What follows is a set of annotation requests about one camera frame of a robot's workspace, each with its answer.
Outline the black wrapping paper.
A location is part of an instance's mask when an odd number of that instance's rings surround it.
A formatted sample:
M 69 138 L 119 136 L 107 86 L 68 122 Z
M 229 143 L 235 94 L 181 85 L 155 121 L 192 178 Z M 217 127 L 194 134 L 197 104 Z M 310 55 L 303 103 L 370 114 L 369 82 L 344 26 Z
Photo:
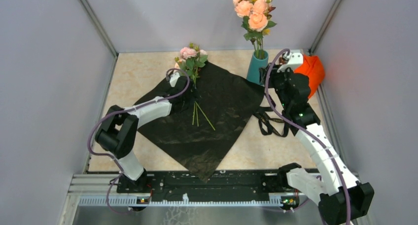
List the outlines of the black wrapping paper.
M 200 126 L 193 126 L 193 110 L 187 110 L 156 119 L 138 132 L 206 182 L 259 109 L 264 88 L 210 62 L 199 75 L 199 104 L 215 131 L 201 114 Z

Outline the pink flower bunch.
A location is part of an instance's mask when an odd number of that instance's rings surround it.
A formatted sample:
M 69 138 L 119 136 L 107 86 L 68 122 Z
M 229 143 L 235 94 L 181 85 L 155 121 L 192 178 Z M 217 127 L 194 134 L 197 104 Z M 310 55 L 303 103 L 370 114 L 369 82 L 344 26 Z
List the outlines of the pink flower bunch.
M 192 82 L 191 94 L 192 94 L 192 125 L 200 126 L 199 115 L 201 114 L 205 121 L 209 124 L 213 131 L 216 130 L 206 113 L 203 111 L 199 104 L 200 95 L 197 89 L 197 82 L 200 78 L 199 72 L 206 65 L 208 60 L 208 53 L 201 49 L 199 45 L 189 43 L 188 46 L 183 47 L 179 56 L 175 57 L 175 68 L 181 69 L 186 72 L 187 76 L 190 77 Z

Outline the peach double rose stem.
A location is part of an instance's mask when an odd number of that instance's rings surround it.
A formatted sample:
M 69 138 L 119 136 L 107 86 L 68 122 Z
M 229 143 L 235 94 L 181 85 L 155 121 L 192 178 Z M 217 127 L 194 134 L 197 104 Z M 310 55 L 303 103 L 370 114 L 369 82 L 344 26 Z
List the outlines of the peach double rose stem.
M 244 38 L 250 41 L 257 59 L 267 58 L 264 50 L 264 37 L 268 36 L 276 23 L 272 21 L 271 12 L 275 10 L 273 0 L 249 0 L 252 4 L 248 15 L 243 17 L 242 28 L 246 30 Z

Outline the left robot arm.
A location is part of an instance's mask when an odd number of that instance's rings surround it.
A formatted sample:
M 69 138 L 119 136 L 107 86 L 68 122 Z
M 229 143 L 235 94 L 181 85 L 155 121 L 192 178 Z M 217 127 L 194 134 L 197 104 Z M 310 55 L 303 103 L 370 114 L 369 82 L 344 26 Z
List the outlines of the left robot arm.
M 122 175 L 129 179 L 129 187 L 135 192 L 144 191 L 148 185 L 146 169 L 133 151 L 137 130 L 156 119 L 169 116 L 177 98 L 190 87 L 190 83 L 177 82 L 166 97 L 156 96 L 128 108 L 114 105 L 100 123 L 94 136 L 95 142 L 110 153 Z

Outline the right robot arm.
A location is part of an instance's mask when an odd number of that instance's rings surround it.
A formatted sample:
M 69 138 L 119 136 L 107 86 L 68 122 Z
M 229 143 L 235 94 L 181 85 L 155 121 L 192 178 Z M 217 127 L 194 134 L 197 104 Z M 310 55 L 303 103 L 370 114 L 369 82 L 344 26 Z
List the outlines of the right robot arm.
M 293 188 L 304 193 L 319 209 L 328 225 L 348 224 L 368 214 L 374 197 L 370 183 L 362 183 L 343 163 L 328 140 L 320 119 L 310 106 L 309 78 L 294 73 L 291 68 L 279 70 L 273 66 L 268 73 L 260 68 L 260 82 L 265 95 L 276 113 L 268 90 L 275 90 L 283 107 L 280 115 L 287 129 L 302 143 L 315 163 L 319 177 L 313 176 L 293 163 L 279 168 L 278 187 L 283 191 Z

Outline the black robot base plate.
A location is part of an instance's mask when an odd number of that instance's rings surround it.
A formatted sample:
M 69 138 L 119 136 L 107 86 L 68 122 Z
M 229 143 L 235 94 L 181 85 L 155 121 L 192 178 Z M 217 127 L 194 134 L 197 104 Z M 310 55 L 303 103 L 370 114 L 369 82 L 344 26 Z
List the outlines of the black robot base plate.
M 267 206 L 297 205 L 300 192 L 286 188 L 277 170 L 220 170 L 206 182 L 188 171 L 149 171 L 137 185 L 122 176 L 118 193 L 144 193 L 150 202 L 199 204 L 249 204 Z

